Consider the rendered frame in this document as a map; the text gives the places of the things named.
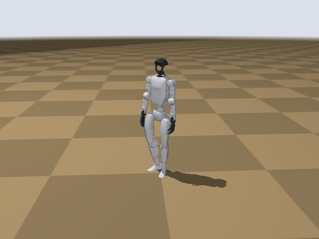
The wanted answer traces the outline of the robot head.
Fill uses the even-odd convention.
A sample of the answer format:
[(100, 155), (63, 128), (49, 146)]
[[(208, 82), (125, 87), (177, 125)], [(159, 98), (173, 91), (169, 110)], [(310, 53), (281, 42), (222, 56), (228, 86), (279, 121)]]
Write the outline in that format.
[[(168, 62), (163, 58), (157, 59), (155, 61), (156, 72), (159, 74), (157, 77), (162, 77), (161, 75), (165, 75), (163, 71), (165, 65), (168, 65)], [(157, 70), (157, 66), (162, 67), (160, 71)]]

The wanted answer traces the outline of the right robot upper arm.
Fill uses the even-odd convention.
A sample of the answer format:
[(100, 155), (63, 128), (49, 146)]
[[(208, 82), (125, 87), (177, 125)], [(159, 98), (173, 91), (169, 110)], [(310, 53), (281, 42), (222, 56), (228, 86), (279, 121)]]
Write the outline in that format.
[(151, 77), (146, 78), (146, 92), (143, 94), (143, 98), (147, 100), (151, 98)]

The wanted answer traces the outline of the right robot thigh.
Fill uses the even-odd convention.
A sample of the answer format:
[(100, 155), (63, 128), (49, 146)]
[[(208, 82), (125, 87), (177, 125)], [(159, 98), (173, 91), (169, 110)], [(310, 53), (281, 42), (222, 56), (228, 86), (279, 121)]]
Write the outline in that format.
[(156, 147), (158, 145), (158, 141), (153, 138), (153, 134), (154, 134), (154, 124), (153, 122), (155, 121), (155, 119), (153, 118), (153, 113), (149, 113), (146, 115), (145, 118), (145, 136), (147, 139), (147, 142), (149, 143), (149, 145), (151, 147)]

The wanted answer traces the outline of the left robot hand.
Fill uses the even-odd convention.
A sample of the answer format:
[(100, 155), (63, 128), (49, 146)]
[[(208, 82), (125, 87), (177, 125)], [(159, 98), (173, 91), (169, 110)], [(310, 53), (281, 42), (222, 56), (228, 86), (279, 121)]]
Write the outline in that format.
[(170, 125), (170, 128), (167, 130), (167, 131), (169, 131), (169, 130), (170, 130), (170, 132), (169, 132), (169, 133), (167, 133), (167, 134), (171, 134), (171, 133), (174, 131), (174, 128), (175, 128), (175, 122), (176, 122), (176, 121), (173, 121), (173, 120), (174, 120), (174, 118), (173, 118), (173, 117), (171, 117), (171, 118), (170, 118), (171, 125)]

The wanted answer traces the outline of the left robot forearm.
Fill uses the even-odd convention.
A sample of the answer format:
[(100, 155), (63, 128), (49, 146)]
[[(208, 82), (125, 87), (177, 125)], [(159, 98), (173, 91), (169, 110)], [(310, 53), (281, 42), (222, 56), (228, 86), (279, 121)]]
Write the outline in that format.
[(170, 118), (171, 117), (173, 117), (174, 118), (174, 120), (173, 121), (175, 121), (176, 120), (176, 102), (175, 102), (175, 98), (173, 99), (173, 105), (170, 105), (169, 107), (170, 107)]

